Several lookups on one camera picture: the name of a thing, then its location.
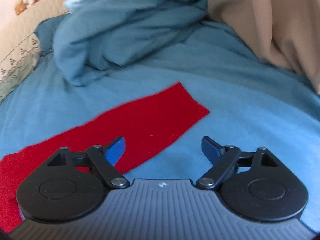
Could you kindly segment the red long-sleeve shirt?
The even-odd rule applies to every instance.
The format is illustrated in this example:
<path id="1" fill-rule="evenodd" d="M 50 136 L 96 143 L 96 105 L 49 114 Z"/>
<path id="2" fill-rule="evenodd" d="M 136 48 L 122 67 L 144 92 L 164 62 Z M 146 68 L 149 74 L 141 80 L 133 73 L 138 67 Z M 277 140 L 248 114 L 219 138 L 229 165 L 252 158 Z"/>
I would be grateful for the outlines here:
<path id="1" fill-rule="evenodd" d="M 173 144 L 209 110 L 195 101 L 181 83 L 104 112 L 84 125 L 69 129 L 1 160 L 1 229 L 21 223 L 16 201 L 20 183 L 62 146 L 84 151 L 107 145 L 118 136 L 126 150 L 116 168 L 126 173 Z"/>

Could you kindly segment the blue bed sheet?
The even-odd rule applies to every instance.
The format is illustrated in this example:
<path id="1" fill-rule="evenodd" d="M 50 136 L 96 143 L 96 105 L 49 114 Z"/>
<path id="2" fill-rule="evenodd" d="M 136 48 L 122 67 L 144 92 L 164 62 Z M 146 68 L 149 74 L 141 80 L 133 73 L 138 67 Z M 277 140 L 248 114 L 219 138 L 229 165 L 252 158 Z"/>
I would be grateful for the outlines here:
<path id="1" fill-rule="evenodd" d="M 302 221 L 319 231 L 319 96 L 301 76 L 260 63 L 222 24 L 203 22 L 184 42 L 85 87 L 70 85 L 52 57 L 43 57 L 1 104 L 1 156 L 176 82 L 209 114 L 127 178 L 199 178 L 210 168 L 204 136 L 244 151 L 264 146 L 307 187 Z"/>

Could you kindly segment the green pillow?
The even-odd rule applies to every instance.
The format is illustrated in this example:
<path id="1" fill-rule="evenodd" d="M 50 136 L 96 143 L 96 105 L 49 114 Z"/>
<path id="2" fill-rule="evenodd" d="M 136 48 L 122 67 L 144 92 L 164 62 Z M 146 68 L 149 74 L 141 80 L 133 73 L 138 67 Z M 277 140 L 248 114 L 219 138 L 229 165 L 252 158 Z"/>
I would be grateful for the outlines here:
<path id="1" fill-rule="evenodd" d="M 7 76 L 1 79 L 1 103 L 13 92 L 25 78 L 36 68 L 40 54 L 30 53 L 22 57 Z"/>

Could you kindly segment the dark teal pillow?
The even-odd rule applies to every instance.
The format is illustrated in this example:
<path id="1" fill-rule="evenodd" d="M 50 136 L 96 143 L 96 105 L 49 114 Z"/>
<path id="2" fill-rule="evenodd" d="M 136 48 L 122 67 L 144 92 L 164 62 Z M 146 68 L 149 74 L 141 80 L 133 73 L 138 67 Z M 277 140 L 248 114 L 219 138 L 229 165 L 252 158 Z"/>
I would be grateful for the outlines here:
<path id="1" fill-rule="evenodd" d="M 69 14 L 62 14 L 60 16 L 48 18 L 36 27 L 34 34 L 40 42 L 40 56 L 46 56 L 51 53 L 54 34 L 59 24 L 68 16 Z"/>

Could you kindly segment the teal folded duvet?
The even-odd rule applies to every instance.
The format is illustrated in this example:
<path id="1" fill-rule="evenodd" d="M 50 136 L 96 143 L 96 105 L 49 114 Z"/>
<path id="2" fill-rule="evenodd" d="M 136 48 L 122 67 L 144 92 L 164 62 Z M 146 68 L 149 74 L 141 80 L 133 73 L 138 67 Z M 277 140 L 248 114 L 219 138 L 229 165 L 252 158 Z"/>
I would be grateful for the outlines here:
<path id="1" fill-rule="evenodd" d="M 84 86 L 185 40 L 207 12 L 207 0 L 96 0 L 65 18 L 53 40 L 56 66 Z"/>

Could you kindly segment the cream quilted headboard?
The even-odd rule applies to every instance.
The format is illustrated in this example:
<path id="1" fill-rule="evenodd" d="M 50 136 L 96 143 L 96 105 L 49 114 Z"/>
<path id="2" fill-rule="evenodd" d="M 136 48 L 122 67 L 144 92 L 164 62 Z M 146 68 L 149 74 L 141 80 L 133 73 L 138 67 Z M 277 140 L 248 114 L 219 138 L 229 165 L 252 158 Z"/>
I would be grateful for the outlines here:
<path id="1" fill-rule="evenodd" d="M 65 14 L 64 1 L 40 0 L 1 30 L 1 80 L 20 67 L 36 66 L 41 49 L 34 31 L 44 20 Z"/>

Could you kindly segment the beige curtain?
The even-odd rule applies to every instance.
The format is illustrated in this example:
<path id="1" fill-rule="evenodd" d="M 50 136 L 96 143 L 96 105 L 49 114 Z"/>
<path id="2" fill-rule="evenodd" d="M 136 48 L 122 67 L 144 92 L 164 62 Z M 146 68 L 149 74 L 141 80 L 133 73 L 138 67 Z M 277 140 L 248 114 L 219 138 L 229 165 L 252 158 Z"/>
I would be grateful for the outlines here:
<path id="1" fill-rule="evenodd" d="M 304 75 L 319 92 L 319 0 L 208 0 L 262 61 Z"/>

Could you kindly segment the brown plush toy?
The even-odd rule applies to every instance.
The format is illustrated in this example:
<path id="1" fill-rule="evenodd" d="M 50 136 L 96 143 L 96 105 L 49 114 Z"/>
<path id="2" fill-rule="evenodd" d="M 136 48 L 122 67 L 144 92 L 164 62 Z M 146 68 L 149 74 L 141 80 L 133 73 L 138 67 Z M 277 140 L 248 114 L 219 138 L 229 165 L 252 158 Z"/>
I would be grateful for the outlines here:
<path id="1" fill-rule="evenodd" d="M 22 12 L 24 12 L 27 9 L 26 4 L 23 3 L 22 0 L 17 0 L 17 2 L 15 3 L 15 15 L 20 15 Z"/>

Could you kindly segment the white plush toy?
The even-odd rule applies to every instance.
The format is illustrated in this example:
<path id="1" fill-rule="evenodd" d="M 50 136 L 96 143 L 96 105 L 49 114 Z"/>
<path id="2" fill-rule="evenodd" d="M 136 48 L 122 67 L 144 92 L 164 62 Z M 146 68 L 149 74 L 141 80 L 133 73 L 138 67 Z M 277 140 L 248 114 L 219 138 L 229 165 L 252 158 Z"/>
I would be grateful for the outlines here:
<path id="1" fill-rule="evenodd" d="M 26 5 L 27 8 L 35 4 L 35 0 L 22 0 L 22 2 Z"/>

